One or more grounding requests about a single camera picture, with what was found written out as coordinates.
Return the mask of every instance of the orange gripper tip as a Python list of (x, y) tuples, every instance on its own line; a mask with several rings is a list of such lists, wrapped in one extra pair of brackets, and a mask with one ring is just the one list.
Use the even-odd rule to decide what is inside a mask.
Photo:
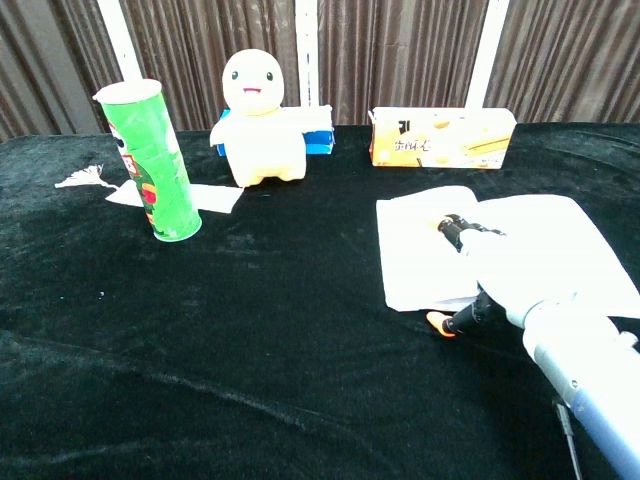
[(451, 318), (451, 316), (450, 315), (445, 315), (442, 312), (429, 312), (429, 313), (427, 313), (427, 322), (433, 328), (438, 330), (440, 335), (442, 335), (443, 337), (452, 338), (452, 337), (455, 337), (456, 334), (455, 333), (445, 332), (444, 329), (442, 328), (442, 326), (444, 324), (444, 321), (447, 320), (448, 318)]

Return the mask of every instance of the white plush doll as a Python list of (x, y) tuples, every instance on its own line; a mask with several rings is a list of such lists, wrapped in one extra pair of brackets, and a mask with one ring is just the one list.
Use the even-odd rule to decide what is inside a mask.
[(224, 143), (238, 186), (265, 177), (304, 178), (303, 127), (280, 107), (284, 80), (278, 61), (262, 50), (242, 50), (227, 62), (222, 87), (230, 112), (211, 130), (210, 144)]

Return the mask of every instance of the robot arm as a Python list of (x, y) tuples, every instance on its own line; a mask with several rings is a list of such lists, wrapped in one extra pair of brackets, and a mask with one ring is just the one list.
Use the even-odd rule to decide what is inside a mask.
[(451, 336), (495, 316), (499, 305), (524, 329), (529, 356), (616, 471), (623, 478), (640, 478), (637, 338), (582, 307), (570, 288), (558, 289), (535, 268), (531, 252), (508, 235), (453, 215), (439, 230), (474, 265), (481, 294), (453, 317), (430, 322)]

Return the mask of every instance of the can lid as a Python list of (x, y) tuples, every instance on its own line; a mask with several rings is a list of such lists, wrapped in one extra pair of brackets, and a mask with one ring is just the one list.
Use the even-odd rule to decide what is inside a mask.
[(161, 91), (162, 84), (159, 81), (141, 78), (140, 80), (127, 80), (107, 85), (101, 88), (93, 96), (93, 99), (108, 105), (123, 105), (147, 100), (155, 97)]

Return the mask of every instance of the plush toy face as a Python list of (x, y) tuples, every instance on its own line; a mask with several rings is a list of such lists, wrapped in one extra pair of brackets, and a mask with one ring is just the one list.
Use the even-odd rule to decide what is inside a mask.
[(222, 90), (232, 112), (263, 115), (277, 109), (282, 103), (282, 70), (278, 61), (267, 52), (241, 50), (224, 67)]

